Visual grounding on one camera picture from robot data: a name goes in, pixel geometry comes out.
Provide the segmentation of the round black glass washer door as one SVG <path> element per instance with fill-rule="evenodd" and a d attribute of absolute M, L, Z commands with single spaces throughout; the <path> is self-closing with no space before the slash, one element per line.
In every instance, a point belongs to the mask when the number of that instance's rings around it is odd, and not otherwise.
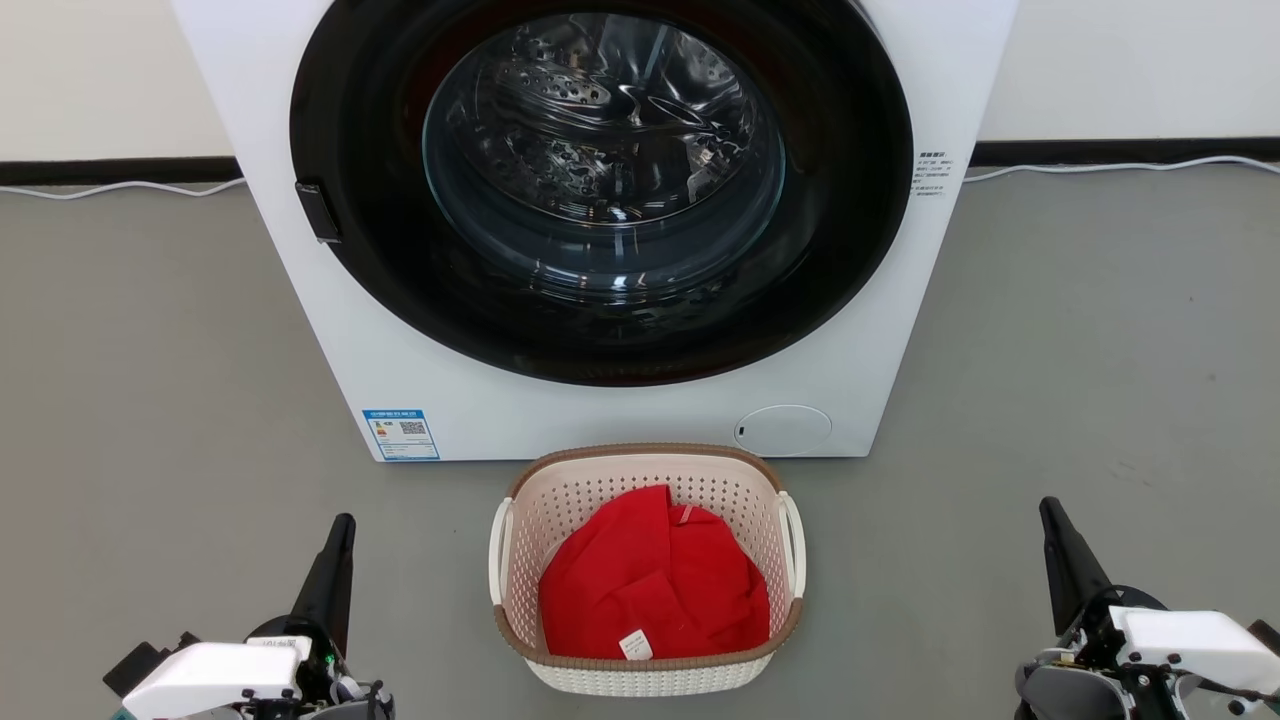
<path fill-rule="evenodd" d="M 444 218 L 421 131 L 447 74 L 547 15 L 659 20 L 719 49 L 771 105 L 785 183 L 756 245 L 635 304 L 539 293 Z M 489 366 L 572 386 L 669 386 L 805 338 L 867 284 L 908 205 L 906 83 L 858 0 L 333 0 L 291 101 L 297 192 L 319 238 L 381 306 Z"/>

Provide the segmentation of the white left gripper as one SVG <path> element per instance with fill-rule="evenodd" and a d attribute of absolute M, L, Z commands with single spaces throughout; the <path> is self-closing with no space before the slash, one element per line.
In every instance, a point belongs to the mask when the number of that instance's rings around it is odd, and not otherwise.
<path fill-rule="evenodd" d="M 356 520 L 340 512 L 291 610 L 242 642 L 200 641 L 122 701 L 131 720 L 315 720 L 348 701 L 346 651 Z"/>

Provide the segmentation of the blue energy label sticker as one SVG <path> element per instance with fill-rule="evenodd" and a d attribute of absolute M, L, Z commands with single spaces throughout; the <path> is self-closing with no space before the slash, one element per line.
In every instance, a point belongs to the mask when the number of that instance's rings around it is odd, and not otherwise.
<path fill-rule="evenodd" d="M 364 424 L 372 456 L 381 462 L 430 462 L 442 459 L 421 409 L 366 409 Z"/>

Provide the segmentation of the white brown-rimmed laundry basket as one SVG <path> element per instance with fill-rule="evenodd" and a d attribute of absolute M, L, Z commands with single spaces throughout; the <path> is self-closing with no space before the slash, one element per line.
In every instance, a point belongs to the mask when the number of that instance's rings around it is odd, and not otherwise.
<path fill-rule="evenodd" d="M 727 523 L 765 578 L 771 637 L 754 650 L 643 662 L 549 653 L 539 582 L 562 543 L 604 503 L 664 486 Z M 763 460 L 716 445 L 611 445 L 547 455 L 530 465 L 498 506 L 488 547 L 495 624 L 509 647 L 549 687 L 608 697 L 677 697 L 740 688 L 754 680 L 803 615 L 806 537 L 792 496 Z"/>

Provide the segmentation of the stainless steel washer drum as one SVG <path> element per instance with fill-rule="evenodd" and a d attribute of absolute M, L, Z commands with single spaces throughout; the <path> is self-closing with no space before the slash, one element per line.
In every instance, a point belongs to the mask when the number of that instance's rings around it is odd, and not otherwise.
<path fill-rule="evenodd" d="M 659 20 L 573 13 L 470 51 L 429 105 L 421 159 L 444 218 L 500 274 L 635 304 L 758 243 L 786 151 L 763 92 L 719 49 Z"/>

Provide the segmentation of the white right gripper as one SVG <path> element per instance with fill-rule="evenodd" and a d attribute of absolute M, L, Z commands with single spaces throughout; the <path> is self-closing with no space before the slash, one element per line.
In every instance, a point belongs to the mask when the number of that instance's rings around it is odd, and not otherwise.
<path fill-rule="evenodd" d="M 1170 610 L 1130 585 L 1112 585 L 1060 500 L 1041 500 L 1053 632 L 1073 665 L 1107 679 L 1194 676 L 1206 689 L 1280 693 L 1280 657 L 1213 610 Z"/>

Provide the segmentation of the red garment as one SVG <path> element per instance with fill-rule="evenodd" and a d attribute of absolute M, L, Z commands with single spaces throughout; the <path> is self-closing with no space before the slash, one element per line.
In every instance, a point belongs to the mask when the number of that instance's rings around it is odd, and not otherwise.
<path fill-rule="evenodd" d="M 549 653 L 625 660 L 644 629 L 653 660 L 737 653 L 771 637 L 765 578 L 724 520 L 675 503 L 664 486 L 604 503 L 558 548 L 539 582 Z"/>

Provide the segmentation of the round white filter cover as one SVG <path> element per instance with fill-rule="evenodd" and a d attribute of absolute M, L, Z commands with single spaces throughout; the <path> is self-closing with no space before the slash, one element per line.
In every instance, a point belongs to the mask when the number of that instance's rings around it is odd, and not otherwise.
<path fill-rule="evenodd" d="M 749 413 L 733 429 L 735 443 L 760 457 L 792 457 L 819 448 L 831 436 L 829 416 L 805 405 L 774 405 Z"/>

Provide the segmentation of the small printed text sticker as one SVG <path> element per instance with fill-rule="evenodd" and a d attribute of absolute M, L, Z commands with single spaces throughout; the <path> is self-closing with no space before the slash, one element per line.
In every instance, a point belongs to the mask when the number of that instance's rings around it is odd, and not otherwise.
<path fill-rule="evenodd" d="M 913 197 L 945 197 L 952 187 L 956 163 L 946 151 L 919 152 L 911 174 Z"/>

